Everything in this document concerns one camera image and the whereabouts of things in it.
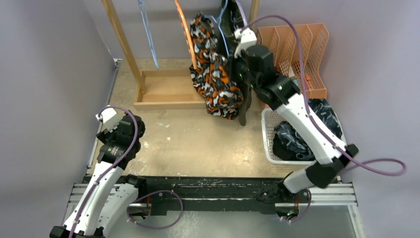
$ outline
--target white plastic basket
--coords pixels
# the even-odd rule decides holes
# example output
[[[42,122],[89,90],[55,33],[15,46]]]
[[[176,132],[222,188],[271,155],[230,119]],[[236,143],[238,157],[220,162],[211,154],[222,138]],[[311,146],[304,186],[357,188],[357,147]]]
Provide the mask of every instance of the white plastic basket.
[[[284,161],[273,154],[274,127],[285,121],[282,116],[274,112],[271,108],[266,108],[261,113],[262,138],[267,159],[274,164],[286,165],[309,165],[313,161]]]

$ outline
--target wooden post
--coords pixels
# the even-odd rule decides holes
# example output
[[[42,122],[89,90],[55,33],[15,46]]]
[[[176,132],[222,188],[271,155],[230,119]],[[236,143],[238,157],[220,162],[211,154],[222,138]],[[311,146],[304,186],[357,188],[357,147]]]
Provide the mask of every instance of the wooden post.
[[[252,0],[251,10],[250,10],[250,17],[248,18],[248,22],[251,22],[251,21],[255,20],[255,18],[258,15],[258,7],[259,6],[260,6],[260,0]],[[251,25],[250,26],[250,29],[255,32],[254,26],[255,25]]]
[[[128,65],[130,66],[134,78],[137,81],[138,87],[140,88],[140,92],[144,94],[146,92],[144,79],[140,76],[139,68],[137,67],[133,53],[131,52],[130,45],[128,44],[127,37],[125,36],[124,30],[122,29],[122,25],[119,21],[114,4],[112,3],[112,0],[102,0],[102,4],[104,5],[105,11],[108,14],[109,21],[111,22],[112,27],[114,28],[115,34],[118,37],[122,51],[124,52],[124,55],[127,58]]]

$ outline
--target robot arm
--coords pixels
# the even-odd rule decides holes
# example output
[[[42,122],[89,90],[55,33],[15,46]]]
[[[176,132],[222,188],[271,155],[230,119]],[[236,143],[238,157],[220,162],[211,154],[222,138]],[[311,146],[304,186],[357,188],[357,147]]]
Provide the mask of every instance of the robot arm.
[[[116,194],[107,202],[111,190],[127,167],[128,162],[134,159],[136,153],[140,151],[141,144],[139,139],[145,132],[145,125],[140,117],[134,116],[134,118],[136,121],[132,121],[129,116],[122,117],[114,109],[105,109],[100,117],[97,115],[97,119],[103,122],[106,130],[97,135],[97,138],[104,145],[100,149],[98,163],[92,175],[93,179],[87,185],[86,191],[80,199],[81,202],[77,204],[63,226],[53,228],[50,233],[51,238],[69,237],[69,231],[73,227],[74,220],[76,220],[76,214],[82,207],[82,201],[85,200],[89,193],[91,194],[84,205],[78,219],[79,222],[75,225],[74,237],[106,237],[128,205],[146,190],[145,179],[137,176],[126,176]],[[137,123],[139,128],[137,138],[134,138],[134,123]],[[127,150],[133,139],[136,140],[136,143],[127,156],[97,183],[97,178]]]
[[[268,104],[271,109],[282,115],[301,135],[314,153],[316,162],[311,166],[292,172],[279,185],[279,194],[289,198],[302,189],[317,186],[327,187],[337,174],[349,163],[349,160],[337,150],[340,147],[352,157],[358,153],[355,145],[346,145],[337,138],[316,114],[310,109],[310,114],[334,144],[331,144],[312,124],[305,108],[305,100],[298,86],[289,77],[281,75],[274,69],[273,53],[267,47],[255,45],[253,32],[241,29],[235,31],[240,39],[237,49],[240,49],[242,60],[235,64],[235,73],[249,83],[257,97]]]

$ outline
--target black garment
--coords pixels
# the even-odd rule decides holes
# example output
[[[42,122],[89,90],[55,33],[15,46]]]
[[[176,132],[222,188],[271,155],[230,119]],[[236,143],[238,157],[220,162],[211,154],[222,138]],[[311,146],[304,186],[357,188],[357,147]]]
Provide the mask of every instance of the black garment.
[[[222,9],[225,5],[226,0],[221,1],[220,9]],[[228,59],[228,63],[226,65],[227,74],[229,79],[233,82],[237,83],[237,86],[240,88],[244,100],[243,103],[238,107],[238,119],[239,124],[245,126],[247,123],[246,119],[246,112],[251,106],[252,96],[251,96],[251,87],[249,83],[246,83],[237,72],[235,72],[235,64],[238,61],[243,61],[243,59],[238,58],[235,59],[233,54],[235,53],[235,49],[238,46],[238,41],[235,38],[234,32],[238,28],[243,28],[244,21],[242,19],[241,13],[239,11],[239,7],[235,0],[227,0],[227,7],[222,15],[222,22],[221,22],[221,29],[225,36],[226,43],[229,48],[229,54],[226,53],[226,47],[224,41],[222,39],[221,34],[218,34],[217,41],[217,53],[220,55],[225,56]]]
[[[328,129],[341,138],[343,132],[330,104],[325,99],[309,99],[308,104]],[[286,161],[315,160],[312,150],[290,123],[282,121],[274,131],[276,132],[273,140],[274,155]]]

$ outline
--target wooden clothes rack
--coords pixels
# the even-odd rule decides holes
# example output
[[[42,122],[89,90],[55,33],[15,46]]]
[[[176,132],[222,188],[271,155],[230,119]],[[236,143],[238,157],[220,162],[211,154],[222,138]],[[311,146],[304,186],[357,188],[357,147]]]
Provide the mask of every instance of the wooden clothes rack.
[[[177,90],[174,91],[168,90],[168,84],[165,83],[172,80],[169,72],[173,73],[173,70],[156,70],[156,73],[151,73],[149,71],[139,71],[139,68],[134,59],[130,45],[128,44],[127,37],[125,36],[124,30],[118,17],[118,13],[115,10],[115,6],[112,0],[101,1],[104,5],[105,11],[108,15],[109,21],[112,24],[118,41],[121,45],[122,51],[124,52],[125,58],[127,59],[130,69],[137,82],[137,93],[134,102],[135,108],[138,110],[204,108],[204,100],[196,97],[197,93],[191,86],[191,77],[189,73],[183,73],[181,70],[181,72],[177,72],[175,74],[176,77],[178,77],[177,79],[179,80],[179,82],[184,82],[184,80],[188,80],[189,84],[181,83],[179,84],[180,86],[177,87]],[[182,13],[182,9],[178,0],[174,0],[174,2],[181,19],[181,23],[183,25],[183,30],[187,40],[188,50],[191,55],[192,63],[194,68],[196,68],[197,64],[195,61],[195,55],[193,50],[194,48],[192,47],[192,41],[189,35],[188,26],[186,25],[185,16]],[[250,16],[248,19],[250,22],[256,18],[259,5],[260,0],[252,1]]]

